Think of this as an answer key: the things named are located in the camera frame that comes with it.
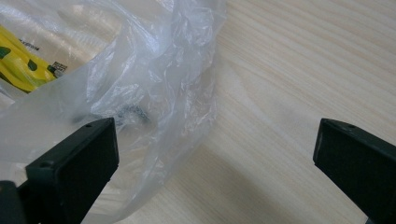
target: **wooden table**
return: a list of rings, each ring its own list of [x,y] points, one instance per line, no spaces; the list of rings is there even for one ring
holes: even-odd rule
[[[219,115],[123,223],[364,223],[312,161],[321,118],[396,144],[396,1],[230,0]]]

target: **yellow package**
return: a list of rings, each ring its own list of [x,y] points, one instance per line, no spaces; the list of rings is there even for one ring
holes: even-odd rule
[[[21,41],[0,25],[0,78],[23,91],[34,91],[55,79],[55,68],[30,53]]]

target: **light wood surface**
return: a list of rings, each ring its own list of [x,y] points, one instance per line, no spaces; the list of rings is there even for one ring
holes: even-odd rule
[[[396,1],[230,0],[212,132],[123,223],[364,223],[312,156],[321,118],[396,145]]]

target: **wrinkled plastic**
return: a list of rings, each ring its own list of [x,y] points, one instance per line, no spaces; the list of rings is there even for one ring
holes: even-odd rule
[[[129,216],[215,119],[209,68],[224,19],[224,0],[2,1],[0,22],[67,69],[22,97],[0,82],[16,101],[0,110],[0,178],[21,183],[25,164],[83,124],[114,117],[120,168],[84,222]]]

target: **transparent plastic bag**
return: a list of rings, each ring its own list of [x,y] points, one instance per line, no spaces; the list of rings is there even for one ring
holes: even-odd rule
[[[0,22],[65,75],[0,110],[0,179],[90,121],[116,120],[120,167],[85,223],[139,208],[216,116],[210,72],[225,0],[5,0]]]

